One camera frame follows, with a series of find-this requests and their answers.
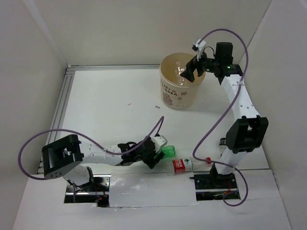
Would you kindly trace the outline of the green plastic bottle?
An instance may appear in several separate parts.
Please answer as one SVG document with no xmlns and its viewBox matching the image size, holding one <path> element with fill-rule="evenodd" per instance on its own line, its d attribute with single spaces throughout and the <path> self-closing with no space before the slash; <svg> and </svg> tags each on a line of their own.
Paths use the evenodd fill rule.
<svg viewBox="0 0 307 230">
<path fill-rule="evenodd" d="M 167 145 L 160 148 L 160 150 L 156 153 L 154 156 L 154 159 L 160 158 L 160 159 L 167 159 L 167 158 L 175 158 L 176 157 L 176 150 L 175 146 L 173 145 Z"/>
</svg>

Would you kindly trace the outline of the clear bottle large red label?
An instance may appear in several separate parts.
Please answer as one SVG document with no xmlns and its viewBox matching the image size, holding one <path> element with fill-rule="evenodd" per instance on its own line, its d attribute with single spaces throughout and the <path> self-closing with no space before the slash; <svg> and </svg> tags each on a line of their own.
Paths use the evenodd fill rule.
<svg viewBox="0 0 307 230">
<path fill-rule="evenodd" d="M 191 157 L 174 159 L 166 162 L 165 171 L 171 175 L 204 171 L 208 167 L 211 167 L 212 164 L 211 158 L 206 158 L 205 161 L 198 161 Z"/>
</svg>

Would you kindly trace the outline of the small bottle black label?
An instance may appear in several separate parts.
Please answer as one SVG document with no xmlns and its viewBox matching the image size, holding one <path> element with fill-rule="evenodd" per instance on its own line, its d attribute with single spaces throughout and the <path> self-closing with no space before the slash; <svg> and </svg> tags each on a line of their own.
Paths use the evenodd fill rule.
<svg viewBox="0 0 307 230">
<path fill-rule="evenodd" d="M 220 155 L 222 155 L 224 153 L 224 151 L 227 148 L 227 144 L 226 144 L 226 138 L 221 138 L 220 142 L 219 142 L 219 151 L 220 151 Z"/>
</svg>

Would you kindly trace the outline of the clear bottle unlabelled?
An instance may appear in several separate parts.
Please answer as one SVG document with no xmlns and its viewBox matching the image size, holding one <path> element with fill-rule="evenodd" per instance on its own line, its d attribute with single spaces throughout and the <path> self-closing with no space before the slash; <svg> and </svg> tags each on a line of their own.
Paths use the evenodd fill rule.
<svg viewBox="0 0 307 230">
<path fill-rule="evenodd" d="M 179 86 L 189 86 L 191 82 L 181 77 L 181 73 L 186 69 L 186 62 L 177 61 L 175 63 L 175 84 Z"/>
</svg>

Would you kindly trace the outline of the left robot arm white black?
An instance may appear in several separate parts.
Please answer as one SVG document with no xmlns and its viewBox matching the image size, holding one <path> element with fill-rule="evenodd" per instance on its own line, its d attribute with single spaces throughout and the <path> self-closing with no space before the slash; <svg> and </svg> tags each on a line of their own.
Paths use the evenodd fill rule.
<svg viewBox="0 0 307 230">
<path fill-rule="evenodd" d="M 42 148 L 44 178 L 51 180 L 63 177 L 81 190 L 90 191 L 95 180 L 87 164 L 130 166 L 142 161 L 153 169 L 164 157 L 162 147 L 166 144 L 164 136 L 156 135 L 144 142 L 120 143 L 100 149 L 94 144 L 81 143 L 75 134 L 68 135 Z"/>
</svg>

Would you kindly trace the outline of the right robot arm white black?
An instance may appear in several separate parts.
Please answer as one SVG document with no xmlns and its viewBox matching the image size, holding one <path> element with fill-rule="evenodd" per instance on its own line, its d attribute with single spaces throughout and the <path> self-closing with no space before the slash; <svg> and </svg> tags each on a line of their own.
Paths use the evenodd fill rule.
<svg viewBox="0 0 307 230">
<path fill-rule="evenodd" d="M 266 130 L 268 119 L 260 116 L 255 109 L 243 80 L 243 72 L 238 64 L 233 64 L 233 45 L 229 42 L 218 42 L 215 55 L 208 58 L 204 52 L 206 43 L 197 41 L 192 49 L 196 56 L 186 64 L 181 77 L 195 81 L 194 72 L 201 76 L 210 72 L 218 79 L 227 93 L 234 115 L 234 124 L 220 140 L 225 145 L 218 163 L 210 169 L 209 182 L 215 188 L 228 185 L 234 174 L 234 167 L 254 149 L 260 147 Z"/>
</svg>

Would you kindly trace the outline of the beige cartoon bin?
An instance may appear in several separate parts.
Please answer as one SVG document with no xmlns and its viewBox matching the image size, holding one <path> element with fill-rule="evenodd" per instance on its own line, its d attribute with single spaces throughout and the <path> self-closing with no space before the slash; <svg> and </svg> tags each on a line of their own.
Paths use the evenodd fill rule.
<svg viewBox="0 0 307 230">
<path fill-rule="evenodd" d="M 192 58 L 192 54 L 173 53 L 166 56 L 160 64 L 161 98 L 171 109 L 186 109 L 196 100 L 205 74 L 198 77 L 197 72 L 194 72 L 194 82 L 180 75 L 186 70 L 186 64 Z"/>
</svg>

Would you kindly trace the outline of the silver tape sheet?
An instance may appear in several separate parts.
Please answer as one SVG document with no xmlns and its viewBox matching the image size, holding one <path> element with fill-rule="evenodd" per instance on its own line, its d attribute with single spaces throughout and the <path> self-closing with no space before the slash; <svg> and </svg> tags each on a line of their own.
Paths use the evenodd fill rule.
<svg viewBox="0 0 307 230">
<path fill-rule="evenodd" d="M 188 207 L 198 204 L 192 173 L 123 173 L 110 177 L 111 207 Z"/>
</svg>

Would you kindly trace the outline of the aluminium frame rail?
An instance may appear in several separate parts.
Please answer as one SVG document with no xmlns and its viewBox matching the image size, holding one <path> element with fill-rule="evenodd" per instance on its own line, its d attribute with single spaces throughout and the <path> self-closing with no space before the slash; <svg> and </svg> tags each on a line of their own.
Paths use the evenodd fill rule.
<svg viewBox="0 0 307 230">
<path fill-rule="evenodd" d="M 60 91 L 52 128 L 75 130 L 104 147 L 142 140 L 163 117 L 160 134 L 179 158 L 197 155 L 217 159 L 218 143 L 233 124 L 232 113 L 217 128 L 214 123 L 229 106 L 222 86 L 205 76 L 196 101 L 187 109 L 167 107 L 160 95 L 158 66 L 71 67 Z"/>
</svg>

